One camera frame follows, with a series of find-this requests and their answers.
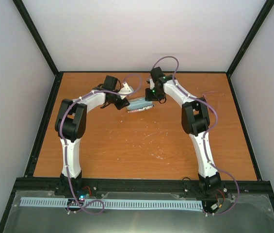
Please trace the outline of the flag print glasses case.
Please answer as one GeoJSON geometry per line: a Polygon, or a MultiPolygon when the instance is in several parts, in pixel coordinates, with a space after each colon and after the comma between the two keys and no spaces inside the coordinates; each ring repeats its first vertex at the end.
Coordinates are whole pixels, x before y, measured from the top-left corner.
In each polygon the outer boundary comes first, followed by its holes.
{"type": "Polygon", "coordinates": [[[126,107],[128,113],[137,113],[153,108],[155,105],[152,101],[146,101],[145,97],[139,97],[129,100],[129,105],[126,107]]]}

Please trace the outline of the light blue cleaning cloth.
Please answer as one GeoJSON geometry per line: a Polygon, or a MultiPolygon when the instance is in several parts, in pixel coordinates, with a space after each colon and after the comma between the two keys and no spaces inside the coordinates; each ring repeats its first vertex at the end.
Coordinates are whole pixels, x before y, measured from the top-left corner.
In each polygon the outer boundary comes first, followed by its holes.
{"type": "Polygon", "coordinates": [[[144,108],[144,107],[152,105],[151,101],[146,101],[144,98],[130,100],[129,102],[130,102],[130,105],[127,106],[127,109],[129,111],[144,108]]]}

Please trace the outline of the pink transparent sunglasses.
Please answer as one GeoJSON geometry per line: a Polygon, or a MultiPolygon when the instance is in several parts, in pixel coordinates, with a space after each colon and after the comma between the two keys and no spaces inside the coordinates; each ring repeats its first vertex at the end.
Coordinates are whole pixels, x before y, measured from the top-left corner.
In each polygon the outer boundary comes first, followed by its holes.
{"type": "Polygon", "coordinates": [[[202,97],[207,100],[207,96],[210,95],[210,94],[213,94],[213,93],[216,93],[217,91],[216,90],[212,90],[212,91],[207,91],[207,92],[204,92],[202,94],[202,97]]]}

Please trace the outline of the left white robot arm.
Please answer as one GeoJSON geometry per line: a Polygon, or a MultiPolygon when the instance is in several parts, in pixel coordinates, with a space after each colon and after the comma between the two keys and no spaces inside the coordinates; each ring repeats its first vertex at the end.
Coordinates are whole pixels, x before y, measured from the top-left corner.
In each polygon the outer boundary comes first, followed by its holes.
{"type": "Polygon", "coordinates": [[[63,169],[60,180],[71,195],[82,191],[80,142],[86,129],[87,114],[94,108],[113,104],[118,110],[129,106],[127,96],[134,89],[126,81],[120,82],[113,76],[106,76],[104,83],[94,87],[88,94],[74,100],[61,102],[55,121],[55,130],[63,149],[63,169]]]}

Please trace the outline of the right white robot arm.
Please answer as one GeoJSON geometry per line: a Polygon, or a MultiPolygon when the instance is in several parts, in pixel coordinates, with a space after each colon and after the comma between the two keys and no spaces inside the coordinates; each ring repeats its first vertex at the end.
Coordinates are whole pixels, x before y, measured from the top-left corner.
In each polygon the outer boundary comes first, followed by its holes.
{"type": "Polygon", "coordinates": [[[197,156],[199,190],[202,195],[209,195],[219,188],[221,177],[210,149],[210,117],[206,100],[189,93],[173,75],[164,74],[160,67],[151,70],[149,84],[145,90],[146,101],[161,102],[170,96],[181,107],[181,125],[191,138],[197,156]]]}

